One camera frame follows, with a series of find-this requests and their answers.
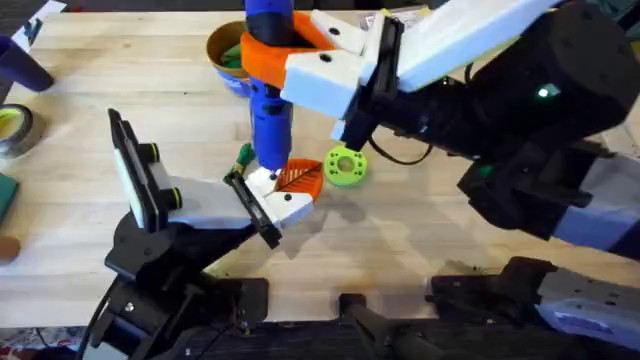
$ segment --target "blue tube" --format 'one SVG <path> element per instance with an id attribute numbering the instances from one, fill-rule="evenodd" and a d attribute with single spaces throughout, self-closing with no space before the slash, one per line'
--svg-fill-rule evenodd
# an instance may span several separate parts
<path id="1" fill-rule="evenodd" d="M 288 46 L 294 39 L 293 0 L 245 0 L 246 23 L 254 39 L 269 46 Z M 292 105 L 280 89 L 249 77 L 251 134 L 260 166 L 283 168 L 291 152 Z"/>
<path id="2" fill-rule="evenodd" d="M 51 75 L 7 36 L 0 36 L 0 77 L 36 92 L 53 85 Z"/>
<path id="3" fill-rule="evenodd" d="M 245 0 L 244 11 L 247 17 L 264 13 L 277 13 L 291 17 L 293 0 Z"/>
<path id="4" fill-rule="evenodd" d="M 260 166 L 276 171 L 284 167 L 291 152 L 293 106 L 280 96 L 269 96 L 269 86 L 257 79 L 249 78 L 249 85 L 253 148 Z"/>

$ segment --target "wooden tabletop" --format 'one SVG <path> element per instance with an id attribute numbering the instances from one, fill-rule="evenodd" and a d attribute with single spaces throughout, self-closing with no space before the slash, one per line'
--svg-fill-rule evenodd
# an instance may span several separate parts
<path id="1" fill-rule="evenodd" d="M 355 13 L 340 13 L 354 24 Z M 13 87 L 48 123 L 29 154 L 2 162 L 20 190 L 0 232 L 23 251 L 0 267 L 0 327 L 83 325 L 114 277 L 103 265 L 128 211 L 112 160 L 107 108 L 157 142 L 173 175 L 218 180 L 250 139 L 247 99 L 234 96 L 205 54 L 207 36 L 243 13 L 60 14 L 32 54 L 57 79 L 43 94 Z M 332 119 L 296 108 L 293 154 L 324 158 Z M 425 145 L 378 130 L 398 157 Z M 230 276 L 270 281 L 269 320 L 330 319 L 342 292 L 368 295 L 388 316 L 432 316 L 424 286 L 436 274 L 499 272 L 516 255 L 548 259 L 597 278 L 640 286 L 640 265 L 487 224 L 456 183 L 469 163 L 441 151 L 402 167 L 365 148 L 367 179 L 325 184 L 316 210 L 271 251 L 256 237 L 221 264 Z"/>

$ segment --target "black clamp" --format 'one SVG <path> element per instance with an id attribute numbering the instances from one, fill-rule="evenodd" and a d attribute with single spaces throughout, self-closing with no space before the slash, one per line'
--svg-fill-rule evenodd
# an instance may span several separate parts
<path id="1" fill-rule="evenodd" d="M 386 17 L 380 37 L 378 64 L 366 87 L 353 100 L 352 108 L 345 116 L 345 127 L 341 140 L 345 147 L 360 151 L 381 122 L 376 114 L 384 113 L 382 108 L 392 106 L 398 94 L 398 59 L 404 24 Z"/>
<path id="2" fill-rule="evenodd" d="M 238 195 L 238 199 L 242 203 L 249 215 L 251 216 L 251 222 L 256 228 L 256 231 L 262 236 L 264 241 L 267 242 L 269 248 L 275 249 L 280 245 L 280 239 L 282 238 L 282 234 L 280 230 L 273 225 L 269 216 L 264 211 L 260 203 L 253 195 L 251 190 L 247 187 L 247 184 L 244 181 L 244 178 L 237 171 L 230 172 L 227 176 L 225 176 L 224 181 L 233 188 L 236 195 Z"/>

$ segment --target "black cup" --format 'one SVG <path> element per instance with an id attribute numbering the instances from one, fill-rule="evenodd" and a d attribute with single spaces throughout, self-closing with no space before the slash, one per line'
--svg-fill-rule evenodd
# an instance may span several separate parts
<path id="1" fill-rule="evenodd" d="M 0 36 L 0 77 L 35 92 L 45 91 L 53 85 L 51 75 L 7 36 Z"/>

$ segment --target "green led light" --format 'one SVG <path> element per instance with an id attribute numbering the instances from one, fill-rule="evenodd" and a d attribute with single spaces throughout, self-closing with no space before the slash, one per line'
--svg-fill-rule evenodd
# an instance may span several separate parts
<path id="1" fill-rule="evenodd" d="M 538 97 L 543 99 L 554 97 L 558 94 L 560 94 L 560 89 L 553 84 L 547 84 L 538 89 Z"/>
<path id="2" fill-rule="evenodd" d="M 493 171 L 493 165 L 482 165 L 478 168 L 477 174 L 480 177 L 487 177 Z"/>

